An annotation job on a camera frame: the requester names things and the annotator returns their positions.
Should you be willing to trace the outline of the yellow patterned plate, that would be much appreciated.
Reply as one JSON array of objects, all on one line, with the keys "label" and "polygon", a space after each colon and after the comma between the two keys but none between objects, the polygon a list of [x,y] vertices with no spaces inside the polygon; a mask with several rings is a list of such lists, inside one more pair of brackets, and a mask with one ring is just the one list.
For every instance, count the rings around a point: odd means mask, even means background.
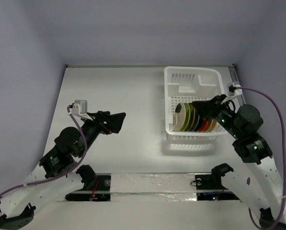
[{"label": "yellow patterned plate", "polygon": [[190,131],[195,130],[195,128],[197,126],[197,122],[199,120],[199,114],[198,114],[197,109],[195,107],[193,108],[193,112],[194,112],[194,120],[193,120],[192,126],[190,128]]}]

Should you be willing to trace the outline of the lime green plate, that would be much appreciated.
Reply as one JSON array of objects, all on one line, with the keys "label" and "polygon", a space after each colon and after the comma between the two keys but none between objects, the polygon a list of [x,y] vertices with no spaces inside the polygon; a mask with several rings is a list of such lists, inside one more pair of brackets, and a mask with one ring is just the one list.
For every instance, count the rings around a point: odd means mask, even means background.
[{"label": "lime green plate", "polygon": [[188,110],[188,121],[186,123],[186,127],[185,127],[185,131],[188,131],[190,129],[190,126],[193,123],[193,119],[194,119],[194,112],[193,112],[193,105],[191,103],[188,103],[189,106],[189,110]]}]

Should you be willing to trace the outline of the orange plate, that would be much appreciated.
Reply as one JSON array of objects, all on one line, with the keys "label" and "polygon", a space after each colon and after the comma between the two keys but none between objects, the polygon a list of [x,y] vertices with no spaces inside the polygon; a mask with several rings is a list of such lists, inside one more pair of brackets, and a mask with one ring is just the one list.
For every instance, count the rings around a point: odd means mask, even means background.
[{"label": "orange plate", "polygon": [[206,131],[208,131],[208,129],[210,128],[210,126],[211,126],[211,121],[206,121],[206,123],[205,123],[205,126],[204,126],[204,128],[201,130],[202,132],[206,132]]}]

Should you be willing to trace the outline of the beige plate with black spot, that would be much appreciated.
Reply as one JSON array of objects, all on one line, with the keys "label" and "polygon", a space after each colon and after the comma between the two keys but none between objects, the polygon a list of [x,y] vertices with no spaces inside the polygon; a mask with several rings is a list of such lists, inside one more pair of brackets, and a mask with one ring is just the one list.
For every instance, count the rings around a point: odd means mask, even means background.
[{"label": "beige plate with black spot", "polygon": [[216,122],[216,125],[215,125],[215,127],[214,127],[214,129],[213,129],[213,132],[217,132],[218,131],[218,127],[219,127],[220,125],[219,125],[219,123],[218,122]]}]

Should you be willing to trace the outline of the cream plate with black spot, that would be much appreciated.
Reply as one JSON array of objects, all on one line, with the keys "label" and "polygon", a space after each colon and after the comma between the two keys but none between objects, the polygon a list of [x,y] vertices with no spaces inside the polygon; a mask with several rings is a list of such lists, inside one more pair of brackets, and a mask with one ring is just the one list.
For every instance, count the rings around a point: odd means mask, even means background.
[{"label": "cream plate with black spot", "polygon": [[180,131],[185,123],[186,108],[184,103],[178,103],[173,114],[172,128],[174,131]]}]

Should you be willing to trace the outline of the cream floral plate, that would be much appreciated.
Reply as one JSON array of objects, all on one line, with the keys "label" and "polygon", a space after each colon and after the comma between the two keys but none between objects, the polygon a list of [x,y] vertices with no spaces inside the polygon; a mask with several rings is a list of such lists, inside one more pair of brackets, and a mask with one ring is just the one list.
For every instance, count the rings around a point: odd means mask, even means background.
[{"label": "cream floral plate", "polygon": [[216,124],[217,124],[217,121],[216,121],[215,119],[213,119],[213,120],[211,121],[211,124],[210,124],[210,127],[209,127],[209,129],[208,129],[208,132],[212,132],[213,129],[215,128]]}]

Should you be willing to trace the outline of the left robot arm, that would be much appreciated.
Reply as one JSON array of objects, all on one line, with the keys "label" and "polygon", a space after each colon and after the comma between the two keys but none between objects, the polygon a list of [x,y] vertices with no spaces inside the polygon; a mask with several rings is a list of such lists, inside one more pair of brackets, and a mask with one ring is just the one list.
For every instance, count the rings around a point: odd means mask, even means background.
[{"label": "left robot arm", "polygon": [[100,134],[119,133],[125,117],[125,113],[108,111],[85,113],[82,126],[63,129],[27,181],[0,194],[0,229],[19,230],[46,205],[64,199],[76,200],[73,195],[76,191],[86,191],[90,195],[87,201],[109,200],[111,176],[96,174],[81,161]]}]

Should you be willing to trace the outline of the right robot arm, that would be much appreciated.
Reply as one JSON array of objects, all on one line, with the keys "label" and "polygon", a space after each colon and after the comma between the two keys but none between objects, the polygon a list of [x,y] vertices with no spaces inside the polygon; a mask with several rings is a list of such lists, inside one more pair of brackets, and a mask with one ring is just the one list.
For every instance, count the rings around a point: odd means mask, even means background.
[{"label": "right robot arm", "polygon": [[251,188],[247,179],[226,163],[211,170],[210,182],[234,193],[248,207],[250,216],[259,219],[260,230],[286,230],[286,181],[277,170],[267,141],[258,133],[263,124],[260,112],[248,104],[231,109],[229,103],[222,94],[192,105],[202,119],[215,119],[235,139],[234,150],[257,180],[260,191]]}]

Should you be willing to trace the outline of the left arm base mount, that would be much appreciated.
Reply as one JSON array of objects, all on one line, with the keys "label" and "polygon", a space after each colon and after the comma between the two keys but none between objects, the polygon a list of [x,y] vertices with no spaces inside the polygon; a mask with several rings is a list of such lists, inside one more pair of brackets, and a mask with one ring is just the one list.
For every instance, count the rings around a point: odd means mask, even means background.
[{"label": "left arm base mount", "polygon": [[76,174],[81,176],[83,188],[65,196],[67,201],[106,202],[111,200],[111,174],[95,173],[91,166],[79,167]]}]

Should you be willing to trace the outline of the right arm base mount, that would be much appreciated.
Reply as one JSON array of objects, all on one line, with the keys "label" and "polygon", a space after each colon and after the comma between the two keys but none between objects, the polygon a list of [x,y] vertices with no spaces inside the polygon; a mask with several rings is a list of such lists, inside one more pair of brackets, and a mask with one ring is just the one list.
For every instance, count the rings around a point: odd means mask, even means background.
[{"label": "right arm base mount", "polygon": [[211,170],[210,174],[195,175],[190,183],[196,188],[197,201],[238,200],[239,198],[222,185],[222,177],[234,172],[227,163],[220,164]]}]

